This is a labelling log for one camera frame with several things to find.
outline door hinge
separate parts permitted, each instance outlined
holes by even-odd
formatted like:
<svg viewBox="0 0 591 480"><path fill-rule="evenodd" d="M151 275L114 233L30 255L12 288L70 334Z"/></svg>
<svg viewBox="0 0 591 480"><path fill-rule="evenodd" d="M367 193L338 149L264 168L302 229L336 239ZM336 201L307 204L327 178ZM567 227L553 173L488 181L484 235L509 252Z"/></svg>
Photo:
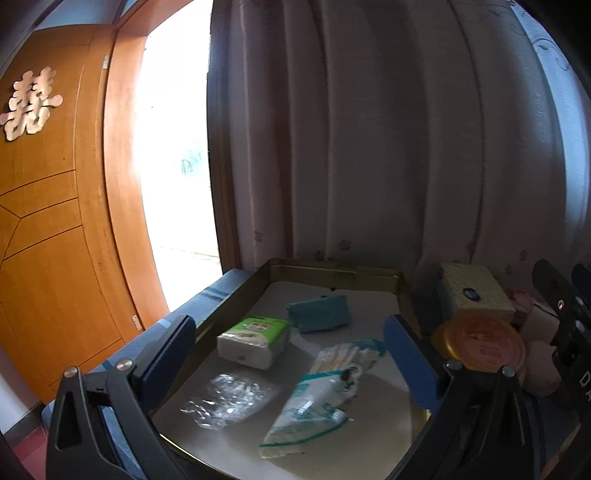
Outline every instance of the door hinge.
<svg viewBox="0 0 591 480"><path fill-rule="evenodd" d="M134 321L134 325L138 330L143 330L142 324L139 322L139 318L137 315L133 315L131 319Z"/></svg>

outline curtain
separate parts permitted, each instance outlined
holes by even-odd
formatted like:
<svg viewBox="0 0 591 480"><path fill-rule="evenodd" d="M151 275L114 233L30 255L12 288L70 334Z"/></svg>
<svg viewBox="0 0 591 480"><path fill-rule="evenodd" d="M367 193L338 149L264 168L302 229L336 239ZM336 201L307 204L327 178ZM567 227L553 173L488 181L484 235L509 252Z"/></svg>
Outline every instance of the curtain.
<svg viewBox="0 0 591 480"><path fill-rule="evenodd" d="M566 275L591 261L589 99L570 69L576 105L559 105L526 15L505 0L233 0L243 267L393 267L422 290L438 263L472 262L531 291L539 258Z"/></svg>

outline orange lid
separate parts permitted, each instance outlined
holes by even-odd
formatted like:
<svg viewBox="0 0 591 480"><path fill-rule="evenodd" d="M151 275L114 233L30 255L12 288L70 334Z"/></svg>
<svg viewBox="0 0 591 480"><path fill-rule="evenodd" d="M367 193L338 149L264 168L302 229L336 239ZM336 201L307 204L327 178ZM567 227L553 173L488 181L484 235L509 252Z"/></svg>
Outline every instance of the orange lid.
<svg viewBox="0 0 591 480"><path fill-rule="evenodd" d="M456 358L470 370L496 372L509 365L519 371L525 361L525 345L513 327L483 313L458 314L431 341L444 358Z"/></svg>

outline teal pouch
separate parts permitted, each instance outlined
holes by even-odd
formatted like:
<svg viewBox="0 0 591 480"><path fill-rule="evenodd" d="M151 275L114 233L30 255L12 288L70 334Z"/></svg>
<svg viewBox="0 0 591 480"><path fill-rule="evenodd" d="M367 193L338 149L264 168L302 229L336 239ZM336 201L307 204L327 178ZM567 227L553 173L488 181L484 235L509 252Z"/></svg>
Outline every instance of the teal pouch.
<svg viewBox="0 0 591 480"><path fill-rule="evenodd" d="M287 313L287 319L301 333L333 330L352 321L345 295L321 296L313 300L290 303Z"/></svg>

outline clear plastic wrap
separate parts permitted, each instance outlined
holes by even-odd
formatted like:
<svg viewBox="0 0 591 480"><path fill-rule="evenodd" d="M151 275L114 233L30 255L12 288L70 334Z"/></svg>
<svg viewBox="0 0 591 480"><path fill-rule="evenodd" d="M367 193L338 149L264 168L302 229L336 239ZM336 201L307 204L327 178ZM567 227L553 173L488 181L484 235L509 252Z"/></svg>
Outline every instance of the clear plastic wrap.
<svg viewBox="0 0 591 480"><path fill-rule="evenodd" d="M202 386L180 410L201 428L221 430L255 414L279 391L278 386L251 372L220 374Z"/></svg>

